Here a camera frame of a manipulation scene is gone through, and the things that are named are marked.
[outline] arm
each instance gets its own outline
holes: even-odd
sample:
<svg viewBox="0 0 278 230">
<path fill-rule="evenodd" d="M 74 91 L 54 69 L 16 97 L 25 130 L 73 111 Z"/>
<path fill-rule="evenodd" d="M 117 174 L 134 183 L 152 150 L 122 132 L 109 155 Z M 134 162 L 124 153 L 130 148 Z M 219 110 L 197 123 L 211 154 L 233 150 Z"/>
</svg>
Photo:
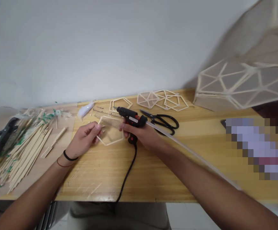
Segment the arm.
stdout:
<svg viewBox="0 0 278 230">
<path fill-rule="evenodd" d="M 121 124 L 121 128 L 160 158 L 221 229 L 278 229 L 278 216 L 170 146 L 152 127 Z"/>
<path fill-rule="evenodd" d="M 67 156 L 75 159 L 83 155 L 92 143 L 99 141 L 96 135 L 101 134 L 101 126 L 96 122 L 80 127 L 65 151 Z M 36 226 L 75 162 L 67 160 L 63 154 L 57 161 L 3 213 L 0 229 L 24 230 Z"/>
</svg>

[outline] black scissor handle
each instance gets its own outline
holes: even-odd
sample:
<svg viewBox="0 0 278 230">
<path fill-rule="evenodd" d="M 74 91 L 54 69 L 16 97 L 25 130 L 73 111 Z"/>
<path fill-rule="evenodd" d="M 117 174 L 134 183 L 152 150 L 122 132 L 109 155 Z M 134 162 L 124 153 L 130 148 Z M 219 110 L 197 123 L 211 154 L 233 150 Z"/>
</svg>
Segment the black scissor handle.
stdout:
<svg viewBox="0 0 278 230">
<path fill-rule="evenodd" d="M 167 117 L 167 118 L 170 118 L 173 122 L 175 122 L 176 124 L 176 127 L 170 125 L 168 122 L 166 122 L 162 117 Z M 155 118 L 158 118 L 159 120 L 161 120 L 164 124 L 166 124 L 168 127 L 172 128 L 172 129 L 178 129 L 179 128 L 179 123 L 178 121 L 172 117 L 172 116 L 169 116 L 169 115 L 166 115 L 166 114 L 157 114 Z"/>
<path fill-rule="evenodd" d="M 172 136 L 175 134 L 175 130 L 172 129 L 171 127 L 167 126 L 166 124 L 163 124 L 163 123 L 161 123 L 161 122 L 158 122 L 158 121 L 156 121 L 156 120 L 154 120 L 154 119 L 152 119 L 151 123 L 152 123 L 152 124 L 155 124 L 155 123 L 156 123 L 156 124 L 158 124 L 158 125 L 161 125 L 161 126 L 163 126 L 163 127 L 168 128 L 169 130 L 172 131 L 172 133 L 170 133 Z M 164 135 L 162 132 L 158 131 L 157 129 L 155 129 L 155 130 L 156 130 L 158 133 L 160 133 L 161 135 Z"/>
</svg>

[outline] finger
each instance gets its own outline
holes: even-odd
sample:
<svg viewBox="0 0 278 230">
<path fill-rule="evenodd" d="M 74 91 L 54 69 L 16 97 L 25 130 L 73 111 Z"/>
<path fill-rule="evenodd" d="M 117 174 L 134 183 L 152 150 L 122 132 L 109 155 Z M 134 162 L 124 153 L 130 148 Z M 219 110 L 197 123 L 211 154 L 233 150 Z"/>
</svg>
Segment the finger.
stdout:
<svg viewBox="0 0 278 230">
<path fill-rule="evenodd" d="M 95 141 L 94 141 L 94 144 L 97 144 L 98 142 L 100 142 L 100 140 L 99 140 L 97 137 L 95 137 L 94 140 L 95 140 Z"/>
<path fill-rule="evenodd" d="M 86 137 L 88 143 L 92 143 L 93 139 L 96 137 L 97 134 L 101 131 L 101 125 L 96 125 Z"/>
<path fill-rule="evenodd" d="M 120 128 L 126 132 L 133 133 L 135 135 L 137 135 L 139 131 L 139 128 L 136 128 L 128 124 L 120 124 Z"/>
<path fill-rule="evenodd" d="M 124 131 L 124 137 L 127 138 L 129 136 L 129 132 Z"/>
<path fill-rule="evenodd" d="M 126 119 L 124 118 L 122 123 L 124 123 L 124 124 L 125 124 L 126 122 L 127 122 L 127 121 L 126 121 Z M 119 131 L 122 131 L 122 129 L 121 129 L 121 128 L 119 128 Z"/>
<path fill-rule="evenodd" d="M 97 125 L 97 122 L 93 121 L 89 124 L 81 126 L 81 129 L 83 130 L 84 133 L 86 133 L 88 135 L 90 133 L 91 129 L 93 129 L 96 125 Z"/>
</svg>

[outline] black hair tie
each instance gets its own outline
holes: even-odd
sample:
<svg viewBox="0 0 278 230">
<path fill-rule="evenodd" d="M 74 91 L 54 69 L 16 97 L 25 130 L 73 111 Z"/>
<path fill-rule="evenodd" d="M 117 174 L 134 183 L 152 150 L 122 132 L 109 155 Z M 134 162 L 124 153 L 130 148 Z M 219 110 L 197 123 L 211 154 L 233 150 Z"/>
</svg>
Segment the black hair tie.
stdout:
<svg viewBox="0 0 278 230">
<path fill-rule="evenodd" d="M 76 157 L 75 159 L 69 158 L 69 157 L 66 155 L 65 150 L 63 151 L 63 155 L 64 155 L 65 158 L 67 158 L 69 161 L 74 161 L 74 160 L 77 160 L 77 159 L 78 159 L 78 157 Z"/>
</svg>

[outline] bamboo skewer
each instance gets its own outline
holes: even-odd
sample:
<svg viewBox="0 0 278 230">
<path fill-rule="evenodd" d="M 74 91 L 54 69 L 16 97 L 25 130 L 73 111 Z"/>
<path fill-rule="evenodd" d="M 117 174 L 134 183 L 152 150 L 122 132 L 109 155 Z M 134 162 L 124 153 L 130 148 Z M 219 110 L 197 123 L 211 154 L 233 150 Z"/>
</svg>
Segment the bamboo skewer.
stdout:
<svg viewBox="0 0 278 230">
<path fill-rule="evenodd" d="M 53 149 L 53 147 L 56 145 L 56 143 L 59 141 L 59 139 L 62 137 L 62 135 L 65 133 L 66 128 L 63 128 L 61 132 L 58 134 L 58 136 L 55 138 L 54 142 L 51 146 L 49 146 L 46 151 L 42 154 L 42 158 L 47 157 L 47 155 L 50 153 L 50 151 Z"/>
<path fill-rule="evenodd" d="M 25 112 L 25 114 L 35 116 L 29 109 Z M 22 119 L 17 123 L 19 133 L 17 134 L 15 142 L 22 143 L 15 145 L 8 153 L 8 156 L 6 156 L 5 159 L 2 159 L 0 163 L 0 186 L 9 182 L 8 193 L 14 190 L 22 179 L 30 173 L 49 136 L 51 135 L 53 128 L 48 128 L 50 123 L 44 124 L 41 121 L 43 114 L 44 110 L 40 111 L 37 119 L 35 119 L 35 116 L 35 118 L 32 119 Z M 52 119 L 51 123 L 53 126 L 56 126 L 56 129 L 58 128 L 57 117 L 55 121 Z M 50 153 L 66 130 L 66 128 L 63 128 L 60 131 L 53 143 L 42 154 L 42 158 L 45 158 Z"/>
</svg>

